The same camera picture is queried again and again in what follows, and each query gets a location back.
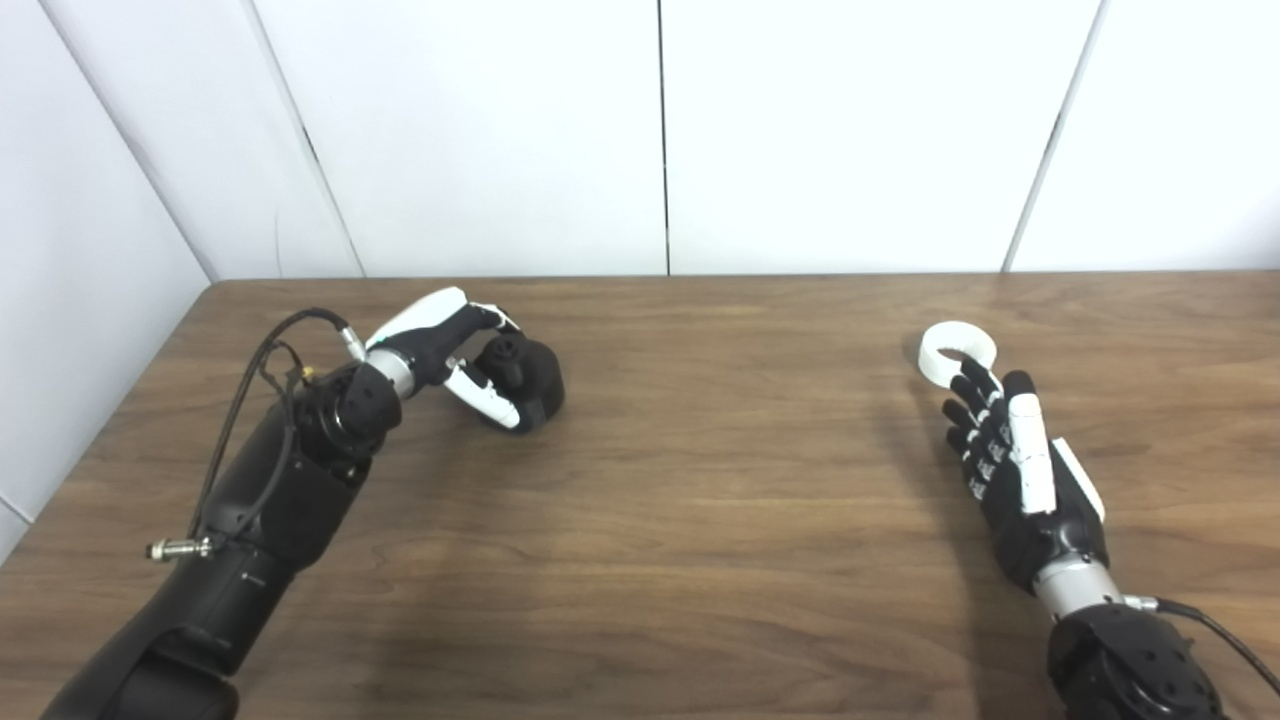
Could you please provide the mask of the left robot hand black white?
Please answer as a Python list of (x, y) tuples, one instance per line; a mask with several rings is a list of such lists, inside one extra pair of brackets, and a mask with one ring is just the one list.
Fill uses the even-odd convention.
[(503, 430), (521, 423), (520, 410), (493, 379), (454, 355), (483, 331), (521, 336), (499, 306), (468, 300), (458, 287), (434, 291), (394, 315), (365, 345), (364, 364), (380, 372), (401, 398), (426, 387), (444, 387)]

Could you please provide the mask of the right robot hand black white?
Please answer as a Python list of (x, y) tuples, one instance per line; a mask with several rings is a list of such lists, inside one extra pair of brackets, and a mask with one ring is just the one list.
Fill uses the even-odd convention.
[(1056, 620), (1120, 603), (1110, 575), (1105, 510), (1076, 462), (1046, 429), (1034, 380), (1004, 379), (965, 356), (942, 406), (946, 443), (989, 530), (995, 562)]

